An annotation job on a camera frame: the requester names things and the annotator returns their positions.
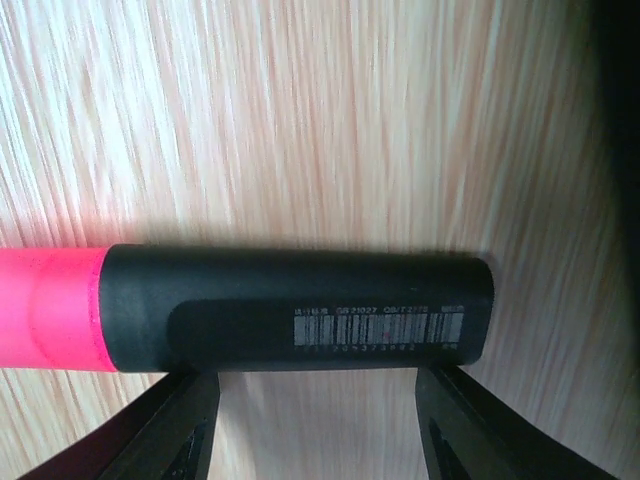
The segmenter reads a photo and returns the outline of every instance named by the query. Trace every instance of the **wood grain surface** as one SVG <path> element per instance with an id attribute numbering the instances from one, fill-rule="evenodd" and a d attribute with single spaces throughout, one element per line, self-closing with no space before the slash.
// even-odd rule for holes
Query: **wood grain surface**
<path id="1" fill-rule="evenodd" d="M 488 252 L 468 369 L 640 476 L 588 11 L 560 0 L 4 0 L 0 245 Z M 157 376 L 4 370 L 0 478 Z M 211 478 L 425 478 L 415 371 L 224 374 Z"/>

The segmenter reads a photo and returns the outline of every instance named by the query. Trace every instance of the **black clamp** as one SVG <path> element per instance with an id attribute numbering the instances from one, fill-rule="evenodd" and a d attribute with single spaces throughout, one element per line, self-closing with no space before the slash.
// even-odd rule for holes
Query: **black clamp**
<path id="1" fill-rule="evenodd" d="M 171 373 L 22 479 L 204 480 L 219 403 L 217 373 Z M 432 480 L 614 478 L 458 367 L 419 369 L 416 406 Z"/>

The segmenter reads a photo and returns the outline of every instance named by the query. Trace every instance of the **barcode label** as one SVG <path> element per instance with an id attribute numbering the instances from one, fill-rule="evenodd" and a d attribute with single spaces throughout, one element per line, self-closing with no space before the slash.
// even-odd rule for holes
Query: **barcode label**
<path id="1" fill-rule="evenodd" d="M 299 315 L 295 346 L 458 343 L 464 313 Z"/>

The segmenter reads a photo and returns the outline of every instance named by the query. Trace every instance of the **cylindrical pen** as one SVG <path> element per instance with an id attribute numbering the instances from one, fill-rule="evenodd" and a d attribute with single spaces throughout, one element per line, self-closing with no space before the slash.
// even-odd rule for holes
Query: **cylindrical pen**
<path id="1" fill-rule="evenodd" d="M 155 372 L 467 364 L 494 286 L 468 255 L 0 249 L 0 367 Z"/>

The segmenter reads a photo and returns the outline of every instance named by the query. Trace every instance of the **pink highlighter cap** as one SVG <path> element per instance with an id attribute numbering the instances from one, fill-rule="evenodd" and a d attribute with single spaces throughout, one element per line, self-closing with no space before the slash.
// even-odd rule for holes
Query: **pink highlighter cap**
<path id="1" fill-rule="evenodd" d="M 98 298 L 107 251 L 0 249 L 0 367 L 116 371 Z"/>

